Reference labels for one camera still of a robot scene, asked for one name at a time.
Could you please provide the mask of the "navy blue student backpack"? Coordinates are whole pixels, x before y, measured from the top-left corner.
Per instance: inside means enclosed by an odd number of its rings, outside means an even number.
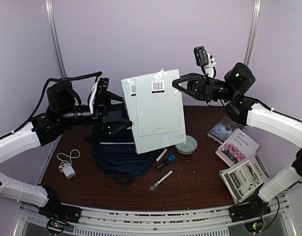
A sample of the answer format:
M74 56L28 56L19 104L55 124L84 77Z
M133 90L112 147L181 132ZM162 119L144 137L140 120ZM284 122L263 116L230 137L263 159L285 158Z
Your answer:
M125 105L121 114L128 120ZM109 137L85 135L84 140L91 143L93 156L105 176L117 179L122 185L143 176L162 152L157 149L138 154L130 127Z

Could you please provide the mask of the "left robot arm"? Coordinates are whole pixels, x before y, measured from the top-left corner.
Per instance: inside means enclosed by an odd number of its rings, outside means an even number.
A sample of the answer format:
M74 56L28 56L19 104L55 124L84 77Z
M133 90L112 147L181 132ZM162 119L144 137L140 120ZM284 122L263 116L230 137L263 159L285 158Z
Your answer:
M31 113L18 128L0 136L0 164L27 150L45 146L78 125L92 125L95 136L112 136L132 126L126 118L111 118L108 112L111 102L122 98L107 90L108 78L101 78L101 72L77 77L49 78L42 89L47 95L46 112ZM72 87L73 81L95 78L88 104L83 105L80 96ZM50 220L77 222L79 214L64 206L51 187L31 185L8 177L0 171L0 197L14 199L38 208L41 215Z

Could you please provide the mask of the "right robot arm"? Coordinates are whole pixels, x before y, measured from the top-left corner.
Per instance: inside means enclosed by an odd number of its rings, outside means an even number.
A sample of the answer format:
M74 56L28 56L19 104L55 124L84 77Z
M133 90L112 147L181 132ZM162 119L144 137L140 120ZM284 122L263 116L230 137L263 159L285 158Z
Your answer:
M299 147L293 163L262 185L251 201L230 207L232 220L263 216L269 210L269 201L302 182L302 119L276 111L256 98L245 96L254 82L251 70L241 62L236 63L225 75L224 81L189 73L172 82L174 88L196 100L224 100L224 108L234 122L268 131Z

